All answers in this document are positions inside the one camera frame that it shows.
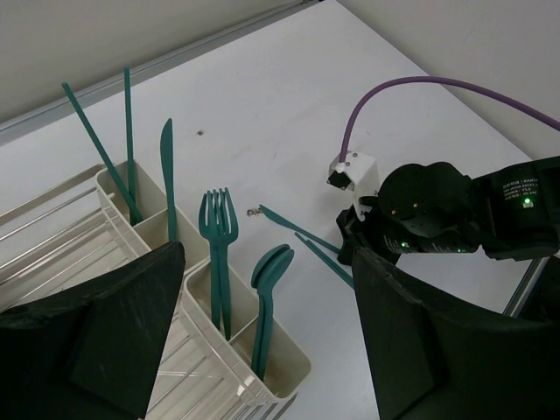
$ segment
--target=purple cable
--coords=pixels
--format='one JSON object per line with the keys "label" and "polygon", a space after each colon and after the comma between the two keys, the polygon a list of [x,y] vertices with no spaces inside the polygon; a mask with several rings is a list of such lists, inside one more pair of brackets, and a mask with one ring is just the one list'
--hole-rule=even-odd
{"label": "purple cable", "polygon": [[461,80],[454,80],[454,79],[447,79],[446,77],[437,77],[437,76],[411,76],[411,77],[402,77],[400,79],[393,79],[382,83],[381,85],[374,87],[369,92],[367,92],[363,98],[360,99],[356,108],[353,109],[352,114],[350,115],[350,119],[348,120],[348,124],[346,125],[346,129],[344,131],[344,137],[342,139],[342,147],[340,148],[340,156],[339,162],[343,163],[346,162],[346,157],[348,153],[348,144],[350,143],[350,135],[352,134],[352,129],[354,128],[354,124],[358,119],[358,114],[360,113],[361,109],[366,105],[366,103],[374,97],[374,95],[379,94],[382,90],[386,88],[390,88],[392,86],[398,85],[407,85],[409,83],[437,83],[439,85],[448,85],[454,86],[455,88],[463,88],[466,90],[470,90],[480,95],[487,96],[492,98],[498,102],[505,103],[512,108],[518,109],[521,112],[527,114],[528,116],[532,116],[536,120],[540,121],[541,123],[545,123],[549,127],[553,128],[554,130],[560,131],[560,121],[555,120],[554,118],[543,114],[540,111],[537,111],[534,108],[531,108],[529,105],[525,105],[515,99],[512,99],[504,94],[499,94],[494,92],[493,90],[486,89],[485,87],[473,85],[472,83],[468,83],[466,81]]}

